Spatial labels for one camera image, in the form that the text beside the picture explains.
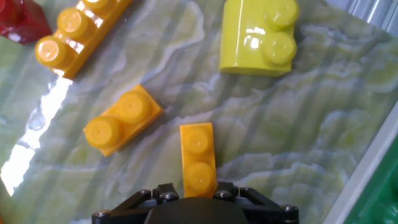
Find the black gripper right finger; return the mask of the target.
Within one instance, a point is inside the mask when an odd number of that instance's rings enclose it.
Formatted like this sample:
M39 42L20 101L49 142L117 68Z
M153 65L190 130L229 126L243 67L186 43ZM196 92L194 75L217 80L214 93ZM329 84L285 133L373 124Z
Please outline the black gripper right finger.
M232 203L249 223L299 224L296 206L279 205L251 187L239 188L231 182L218 182L213 199Z

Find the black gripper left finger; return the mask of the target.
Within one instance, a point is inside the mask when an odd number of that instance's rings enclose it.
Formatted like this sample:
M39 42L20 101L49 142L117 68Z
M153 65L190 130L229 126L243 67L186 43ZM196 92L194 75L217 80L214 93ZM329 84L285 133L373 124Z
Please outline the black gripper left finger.
M179 199L172 183L158 185L153 190L142 189L112 210L102 209L91 216L92 224L141 224L158 205Z

